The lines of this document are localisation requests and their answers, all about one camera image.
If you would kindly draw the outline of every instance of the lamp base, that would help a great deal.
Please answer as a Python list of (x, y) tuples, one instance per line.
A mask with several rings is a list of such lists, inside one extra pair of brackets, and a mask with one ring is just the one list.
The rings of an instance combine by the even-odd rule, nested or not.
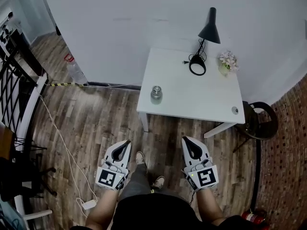
[[(191, 66), (193, 64), (198, 64), (200, 66), (202, 66), (203, 68), (203, 73), (196, 73), (192, 70)], [(197, 76), (202, 76), (206, 73), (206, 66), (205, 66), (205, 62), (203, 61), (202, 57), (200, 57), (200, 55), (196, 54), (192, 57), (191, 61), (189, 62), (189, 70), (190, 72), (192, 72), (194, 75), (197, 75)]]

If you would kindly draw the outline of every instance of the gray pants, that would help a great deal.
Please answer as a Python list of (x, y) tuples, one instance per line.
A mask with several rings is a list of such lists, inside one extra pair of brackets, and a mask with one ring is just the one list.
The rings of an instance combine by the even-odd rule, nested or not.
[[(161, 189), (156, 189), (156, 188), (152, 188), (152, 189), (154, 193), (175, 196), (180, 199), (183, 199), (175, 192), (172, 192), (164, 187), (162, 187)], [(133, 172), (129, 183), (124, 187), (121, 195), (119, 196), (118, 201), (121, 201), (127, 197), (136, 196), (136, 195), (151, 194), (152, 189), (147, 180), (146, 165), (139, 164), (137, 165), (135, 172)]]

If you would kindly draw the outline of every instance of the plastic bottle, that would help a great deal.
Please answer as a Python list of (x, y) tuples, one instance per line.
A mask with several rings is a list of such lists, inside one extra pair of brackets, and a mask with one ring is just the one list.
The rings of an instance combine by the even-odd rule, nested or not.
[(64, 60), (67, 61), (67, 70), (72, 80), (77, 84), (87, 84), (87, 79), (75, 61), (75, 58), (71, 54), (67, 54)]

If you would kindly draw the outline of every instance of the black chair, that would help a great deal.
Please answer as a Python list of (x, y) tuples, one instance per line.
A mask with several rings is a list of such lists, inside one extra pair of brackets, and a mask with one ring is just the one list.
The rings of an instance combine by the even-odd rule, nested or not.
[[(243, 102), (245, 124), (235, 125), (237, 131), (246, 137), (245, 141), (233, 150), (238, 151), (249, 139), (267, 140), (272, 138), (278, 130), (278, 119), (274, 110), (264, 102), (248, 104)], [(270, 121), (260, 123), (255, 108), (263, 109), (271, 118)]]
[[(40, 197), (41, 185), (52, 195), (57, 193), (43, 181), (42, 176), (48, 172), (55, 172), (55, 168), (39, 171), (39, 158), (36, 154), (34, 160), (30, 160), (22, 152), (15, 152), (15, 162), (0, 158), (0, 195), (3, 201), (8, 201), (17, 195), (25, 197)], [(31, 182), (31, 188), (25, 186), (24, 182)]]

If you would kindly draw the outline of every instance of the lamp shade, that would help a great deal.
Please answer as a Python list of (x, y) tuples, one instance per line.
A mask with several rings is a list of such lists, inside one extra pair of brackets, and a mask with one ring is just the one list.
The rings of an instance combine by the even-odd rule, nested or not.
[(217, 28), (215, 25), (216, 18), (216, 8), (210, 8), (209, 13), (209, 22), (202, 29), (202, 31), (198, 34), (202, 39), (206, 39), (207, 41), (221, 44), (219, 33), (217, 32)]

